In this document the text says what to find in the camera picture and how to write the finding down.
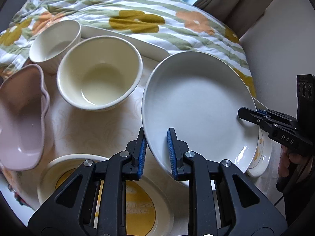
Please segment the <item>large white shallow plate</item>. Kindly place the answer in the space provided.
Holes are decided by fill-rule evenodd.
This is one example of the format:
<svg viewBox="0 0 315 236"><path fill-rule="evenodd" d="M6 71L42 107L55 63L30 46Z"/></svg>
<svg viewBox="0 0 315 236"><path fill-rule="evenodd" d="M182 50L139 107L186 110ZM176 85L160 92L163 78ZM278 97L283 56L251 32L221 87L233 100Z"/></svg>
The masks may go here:
<svg viewBox="0 0 315 236"><path fill-rule="evenodd" d="M149 149L171 174L167 131L206 159L230 160L245 172L258 145L258 126L238 116L255 109L249 89L222 60L197 51L168 56L153 70L142 99L142 124Z"/></svg>

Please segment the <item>pink handled baking dish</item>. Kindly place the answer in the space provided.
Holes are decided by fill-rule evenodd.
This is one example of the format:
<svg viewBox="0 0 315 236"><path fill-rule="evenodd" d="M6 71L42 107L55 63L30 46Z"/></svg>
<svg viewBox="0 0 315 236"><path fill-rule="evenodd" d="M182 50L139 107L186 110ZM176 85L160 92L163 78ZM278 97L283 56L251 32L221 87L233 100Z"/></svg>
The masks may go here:
<svg viewBox="0 0 315 236"><path fill-rule="evenodd" d="M1 85L1 164L12 171L35 168L53 147L50 95L44 73L31 64Z"/></svg>

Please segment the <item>cream ceramic bowl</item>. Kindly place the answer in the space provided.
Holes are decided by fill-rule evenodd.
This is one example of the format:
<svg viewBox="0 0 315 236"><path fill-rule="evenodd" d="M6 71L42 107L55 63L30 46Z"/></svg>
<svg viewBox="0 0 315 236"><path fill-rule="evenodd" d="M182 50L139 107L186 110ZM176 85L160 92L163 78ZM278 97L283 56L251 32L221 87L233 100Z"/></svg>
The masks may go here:
<svg viewBox="0 0 315 236"><path fill-rule="evenodd" d="M143 72L140 52L119 37L88 38L60 62L57 87L64 100L85 111L118 106L138 86Z"/></svg>

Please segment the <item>small white ribbed bowl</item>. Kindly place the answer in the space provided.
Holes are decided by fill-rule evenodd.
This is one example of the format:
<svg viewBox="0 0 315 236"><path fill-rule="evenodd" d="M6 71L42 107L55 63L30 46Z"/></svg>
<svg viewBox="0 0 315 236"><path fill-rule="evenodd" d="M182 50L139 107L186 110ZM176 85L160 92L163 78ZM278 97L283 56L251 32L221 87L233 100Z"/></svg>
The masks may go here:
<svg viewBox="0 0 315 236"><path fill-rule="evenodd" d="M56 74L62 58L80 41L81 25L75 20L60 21L35 38L29 58L45 72Z"/></svg>

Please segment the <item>duck pattern plate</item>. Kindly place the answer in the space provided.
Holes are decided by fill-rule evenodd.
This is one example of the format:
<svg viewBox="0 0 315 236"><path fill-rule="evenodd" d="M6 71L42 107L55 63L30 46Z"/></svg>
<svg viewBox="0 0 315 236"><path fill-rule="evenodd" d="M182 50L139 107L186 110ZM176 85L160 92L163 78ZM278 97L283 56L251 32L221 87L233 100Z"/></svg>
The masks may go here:
<svg viewBox="0 0 315 236"><path fill-rule="evenodd" d="M247 174L252 178L260 177L267 169L272 155L272 140L268 133L259 129L258 144L255 155L247 169Z"/></svg>

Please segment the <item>yellow centre white plate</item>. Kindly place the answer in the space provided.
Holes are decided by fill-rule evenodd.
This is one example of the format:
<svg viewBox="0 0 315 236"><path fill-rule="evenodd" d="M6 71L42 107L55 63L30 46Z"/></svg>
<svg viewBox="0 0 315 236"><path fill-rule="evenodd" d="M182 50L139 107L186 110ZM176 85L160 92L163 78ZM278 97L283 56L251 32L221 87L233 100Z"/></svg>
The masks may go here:
<svg viewBox="0 0 315 236"><path fill-rule="evenodd" d="M101 162L107 158L98 155L72 154L49 162L40 176L37 195L40 204L84 162ZM126 222L128 235L170 235L173 227L173 212L163 193L148 178L127 181Z"/></svg>

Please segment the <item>white floral tablecloth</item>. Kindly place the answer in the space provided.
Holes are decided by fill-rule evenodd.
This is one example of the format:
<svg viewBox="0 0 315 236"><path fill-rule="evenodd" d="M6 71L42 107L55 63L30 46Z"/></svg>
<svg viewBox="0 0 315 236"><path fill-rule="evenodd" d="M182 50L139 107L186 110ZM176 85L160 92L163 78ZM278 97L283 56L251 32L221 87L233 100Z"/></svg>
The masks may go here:
<svg viewBox="0 0 315 236"><path fill-rule="evenodd" d="M60 95L56 77L46 75L45 83L51 97L47 114L50 151L42 156L33 170L15 172L6 168L1 172L1 193L8 211L23 225L27 225L40 203L37 184L46 165L61 156L74 155L80 163L82 156L111 157L134 140L142 125L141 104L145 84L160 58L143 57L143 75L133 93L118 107L105 112L76 109ZM144 174L139 181L142 188L159 207L171 217L164 227L168 235L183 235L188 229L188 189L174 181L147 151Z"/></svg>

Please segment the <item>brown curtain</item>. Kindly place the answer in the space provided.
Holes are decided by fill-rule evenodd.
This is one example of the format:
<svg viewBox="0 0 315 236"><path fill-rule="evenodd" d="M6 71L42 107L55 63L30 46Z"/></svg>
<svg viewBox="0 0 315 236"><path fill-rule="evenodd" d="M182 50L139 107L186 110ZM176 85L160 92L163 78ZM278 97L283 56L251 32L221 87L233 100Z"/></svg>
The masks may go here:
<svg viewBox="0 0 315 236"><path fill-rule="evenodd" d="M197 0L194 6L214 16L241 37L273 0Z"/></svg>

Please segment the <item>floral striped quilt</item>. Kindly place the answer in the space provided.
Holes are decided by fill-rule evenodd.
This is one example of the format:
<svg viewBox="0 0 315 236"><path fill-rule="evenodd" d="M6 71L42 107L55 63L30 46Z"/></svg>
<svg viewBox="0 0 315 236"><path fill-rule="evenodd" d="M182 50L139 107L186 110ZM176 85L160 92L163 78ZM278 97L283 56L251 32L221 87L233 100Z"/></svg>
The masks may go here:
<svg viewBox="0 0 315 236"><path fill-rule="evenodd" d="M235 32L180 0L27 0L1 32L1 76L7 78L20 70L36 36L61 20L119 32L171 54L210 53L232 67L252 95L256 93Z"/></svg>

